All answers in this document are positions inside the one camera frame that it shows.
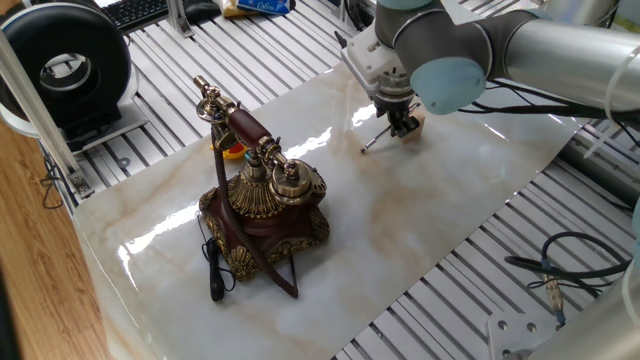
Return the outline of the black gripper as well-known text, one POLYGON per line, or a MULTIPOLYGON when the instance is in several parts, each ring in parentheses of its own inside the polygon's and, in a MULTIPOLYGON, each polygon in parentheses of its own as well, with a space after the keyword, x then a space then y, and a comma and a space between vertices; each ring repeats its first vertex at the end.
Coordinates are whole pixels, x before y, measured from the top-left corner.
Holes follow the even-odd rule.
POLYGON ((401 131, 401 137, 406 138, 420 128, 420 121, 414 116, 409 116, 409 107, 413 99, 413 95, 401 98, 373 97, 376 117, 387 115, 392 136, 398 136, 401 131))

